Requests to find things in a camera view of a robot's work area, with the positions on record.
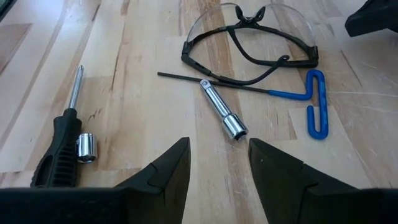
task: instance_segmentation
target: screwdriver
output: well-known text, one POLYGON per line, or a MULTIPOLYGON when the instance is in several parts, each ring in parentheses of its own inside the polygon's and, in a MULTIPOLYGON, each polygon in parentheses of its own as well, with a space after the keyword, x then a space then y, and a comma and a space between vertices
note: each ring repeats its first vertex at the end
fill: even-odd
POLYGON ((52 142, 40 160, 30 187, 74 187, 77 177, 76 140, 81 133, 81 121, 75 110, 84 67, 76 72, 69 107, 53 121, 52 142))

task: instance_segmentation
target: nose pad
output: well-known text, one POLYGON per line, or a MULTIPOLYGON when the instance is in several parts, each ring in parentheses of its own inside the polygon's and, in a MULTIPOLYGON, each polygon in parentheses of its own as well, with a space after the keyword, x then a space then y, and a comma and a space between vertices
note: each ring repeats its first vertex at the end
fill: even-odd
POLYGON ((253 23, 253 22, 259 22, 264 18, 264 14, 266 13, 266 7, 262 6, 260 10, 257 11, 256 15, 253 17, 245 17, 243 15, 242 9, 239 6, 235 6, 235 12, 236 12, 236 17, 241 22, 253 23))

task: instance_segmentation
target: light wood surface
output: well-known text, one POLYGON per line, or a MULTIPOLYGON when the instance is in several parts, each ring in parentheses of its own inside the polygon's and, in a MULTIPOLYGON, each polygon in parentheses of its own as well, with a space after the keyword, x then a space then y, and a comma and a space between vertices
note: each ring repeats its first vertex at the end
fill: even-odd
MULTIPOLYGON (((235 2, 257 8, 270 0, 235 2)), ((313 24, 330 134, 316 141, 307 133, 306 107, 316 106, 316 98, 295 102, 218 88, 248 126, 248 139, 260 138, 358 188, 398 187, 398 34, 382 30, 350 38, 345 20, 363 0, 277 2, 313 24)), ((183 222, 264 223, 248 139, 228 140, 197 83, 156 75, 203 78, 181 62, 181 49, 204 8, 219 3, 18 0, 0 23, 0 187, 29 186, 82 64, 76 109, 84 131, 99 141, 98 161, 80 166, 82 187, 116 185, 188 136, 192 170, 183 222)), ((208 50, 204 58, 215 49, 208 50)), ((229 61, 221 58, 220 69, 245 78, 237 72, 245 66, 240 54, 226 51, 229 61)), ((259 85, 304 92, 306 72, 281 68, 259 85)))

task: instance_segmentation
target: screwdriver shaft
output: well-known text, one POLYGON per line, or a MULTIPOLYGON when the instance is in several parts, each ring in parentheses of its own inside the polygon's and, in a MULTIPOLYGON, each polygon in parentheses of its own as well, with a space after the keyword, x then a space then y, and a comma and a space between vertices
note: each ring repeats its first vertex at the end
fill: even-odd
POLYGON ((77 68, 75 83, 73 84, 72 96, 70 97, 69 108, 75 109, 76 107, 77 97, 79 95, 84 69, 85 68, 82 65, 77 68))

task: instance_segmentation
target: socket wrench extension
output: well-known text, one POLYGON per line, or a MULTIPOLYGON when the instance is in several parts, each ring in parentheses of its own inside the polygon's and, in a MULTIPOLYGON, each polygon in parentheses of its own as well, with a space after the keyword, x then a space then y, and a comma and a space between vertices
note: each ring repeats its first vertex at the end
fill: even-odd
POLYGON ((208 80, 202 80, 200 82, 203 91, 205 92, 207 98, 213 105, 217 114, 223 121, 223 127, 228 133, 231 139, 240 140, 248 133, 248 129, 245 127, 243 122, 232 113, 228 106, 225 104, 224 100, 220 97, 216 89, 210 84, 208 80))

